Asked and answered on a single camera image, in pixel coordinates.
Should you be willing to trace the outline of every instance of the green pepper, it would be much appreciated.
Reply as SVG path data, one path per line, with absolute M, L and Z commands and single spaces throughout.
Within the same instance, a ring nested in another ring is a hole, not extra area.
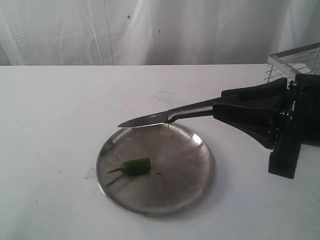
M 121 164 L 119 168 L 116 168 L 114 170 L 111 170 L 108 172 L 114 173 L 121 171 L 123 174 L 145 174 L 148 173 L 151 169 L 151 160 L 149 157 L 131 160 L 131 161 L 125 161 Z

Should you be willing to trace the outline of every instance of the white curtain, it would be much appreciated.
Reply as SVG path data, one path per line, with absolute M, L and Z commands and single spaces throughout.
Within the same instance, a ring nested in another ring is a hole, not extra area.
M 254 64 L 319 41 L 319 0 L 0 0 L 0 64 Z

